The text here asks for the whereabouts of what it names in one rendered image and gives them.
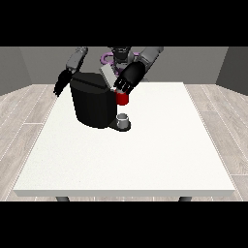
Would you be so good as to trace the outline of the black coffee machine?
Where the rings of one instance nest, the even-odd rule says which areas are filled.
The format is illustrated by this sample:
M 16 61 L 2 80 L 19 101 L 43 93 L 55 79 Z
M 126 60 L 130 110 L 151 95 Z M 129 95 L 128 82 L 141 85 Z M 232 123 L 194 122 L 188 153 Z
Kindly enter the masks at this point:
M 72 76 L 70 88 L 79 122 L 91 128 L 112 128 L 119 132 L 131 129 L 130 121 L 120 127 L 115 93 L 101 74 L 77 72 Z

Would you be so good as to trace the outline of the red pod holder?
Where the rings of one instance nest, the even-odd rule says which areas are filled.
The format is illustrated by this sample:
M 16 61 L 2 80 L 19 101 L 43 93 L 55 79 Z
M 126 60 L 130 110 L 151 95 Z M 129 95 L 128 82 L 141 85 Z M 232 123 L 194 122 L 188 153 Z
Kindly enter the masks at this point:
M 119 106 L 125 106 L 129 103 L 129 96 L 126 93 L 115 92 L 116 103 Z

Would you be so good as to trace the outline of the small grey cup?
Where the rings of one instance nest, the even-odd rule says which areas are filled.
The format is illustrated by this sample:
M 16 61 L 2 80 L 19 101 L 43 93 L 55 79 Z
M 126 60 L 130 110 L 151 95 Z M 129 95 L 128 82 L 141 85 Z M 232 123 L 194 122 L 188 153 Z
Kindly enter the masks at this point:
M 117 126 L 120 129 L 125 129 L 129 125 L 129 117 L 128 117 L 128 115 L 126 113 L 119 113 L 116 116 L 116 120 L 117 120 Z

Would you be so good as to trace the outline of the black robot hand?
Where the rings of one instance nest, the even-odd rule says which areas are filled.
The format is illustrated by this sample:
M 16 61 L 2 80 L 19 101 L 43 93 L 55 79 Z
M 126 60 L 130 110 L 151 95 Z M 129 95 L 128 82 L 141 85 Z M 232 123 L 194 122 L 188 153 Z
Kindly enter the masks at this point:
M 132 62 L 119 75 L 114 86 L 129 95 L 140 83 L 145 75 L 145 66 L 142 62 Z
M 55 83 L 53 93 L 59 97 L 60 94 L 62 93 L 63 89 L 67 86 L 67 84 L 72 80 L 72 75 L 73 73 L 66 69 L 63 72 L 60 73 L 58 76 L 58 80 Z

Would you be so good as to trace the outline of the pale grey machine lid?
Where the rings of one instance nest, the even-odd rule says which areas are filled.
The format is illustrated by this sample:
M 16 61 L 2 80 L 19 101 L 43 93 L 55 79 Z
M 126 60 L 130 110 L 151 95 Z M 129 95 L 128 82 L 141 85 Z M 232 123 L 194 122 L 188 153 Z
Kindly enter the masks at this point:
M 113 88 L 116 81 L 116 76 L 110 64 L 106 64 L 100 68 L 100 73 L 103 76 L 108 88 Z

